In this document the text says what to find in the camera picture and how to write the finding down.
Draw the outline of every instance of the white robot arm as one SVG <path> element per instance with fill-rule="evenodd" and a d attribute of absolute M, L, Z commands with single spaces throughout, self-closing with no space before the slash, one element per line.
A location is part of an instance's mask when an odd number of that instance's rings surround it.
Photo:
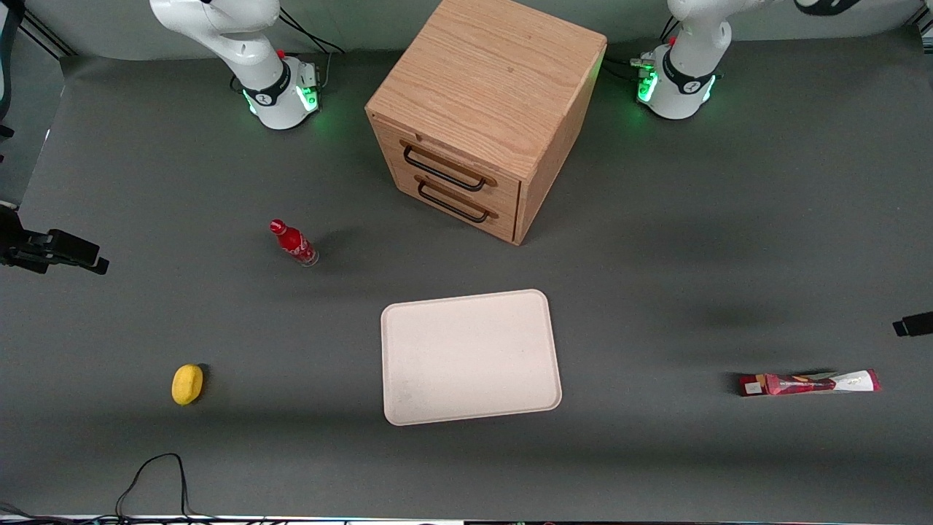
<path fill-rule="evenodd" d="M 217 54 L 244 86 L 267 127 L 297 126 L 318 109 L 313 64 L 280 57 L 261 33 L 279 17 L 278 0 L 149 0 L 162 25 Z"/>
<path fill-rule="evenodd" d="M 713 71 L 732 42 L 726 18 L 777 0 L 668 0 L 682 22 L 675 44 L 642 53 L 633 65 L 644 69 L 638 102 L 671 120 L 685 119 L 709 98 Z"/>

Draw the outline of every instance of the bottle cap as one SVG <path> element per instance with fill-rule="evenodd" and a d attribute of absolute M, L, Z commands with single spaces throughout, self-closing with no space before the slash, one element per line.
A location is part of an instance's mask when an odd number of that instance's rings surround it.
<path fill-rule="evenodd" d="M 269 223 L 269 229 L 272 230 L 274 234 L 281 235 L 285 233 L 285 230 L 287 230 L 288 227 L 285 226 L 284 222 L 276 219 Z"/>

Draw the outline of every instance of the plastic tray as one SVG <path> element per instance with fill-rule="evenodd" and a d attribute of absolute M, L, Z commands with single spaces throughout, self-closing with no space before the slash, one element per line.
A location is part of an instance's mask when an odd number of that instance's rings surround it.
<path fill-rule="evenodd" d="M 561 402 L 540 291 L 399 303 L 382 321 L 383 409 L 394 425 L 539 412 Z"/>

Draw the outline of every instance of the wooden cabinet top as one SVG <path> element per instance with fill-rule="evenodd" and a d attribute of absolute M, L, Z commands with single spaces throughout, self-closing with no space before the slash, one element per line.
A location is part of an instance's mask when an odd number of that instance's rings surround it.
<path fill-rule="evenodd" d="M 509 0 L 444 0 L 367 111 L 529 178 L 605 47 L 603 35 Z"/>

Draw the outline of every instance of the drawer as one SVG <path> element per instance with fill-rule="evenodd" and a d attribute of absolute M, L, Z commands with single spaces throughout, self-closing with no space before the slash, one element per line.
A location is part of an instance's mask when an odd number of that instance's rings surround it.
<path fill-rule="evenodd" d="M 518 181 L 464 166 L 452 155 L 431 148 L 415 134 L 375 119 L 371 121 L 385 161 L 392 169 L 392 177 L 399 188 L 401 178 L 410 179 L 417 175 L 434 188 L 459 194 L 468 202 L 494 210 L 501 216 L 515 215 L 519 200 Z"/>
<path fill-rule="evenodd" d="M 413 174 L 409 169 L 398 169 L 398 166 L 393 165 L 392 171 L 396 173 L 398 188 L 406 194 L 488 234 L 512 242 L 515 235 L 514 210 L 504 214 L 500 210 L 481 205 L 461 192 L 442 187 L 422 174 Z"/>

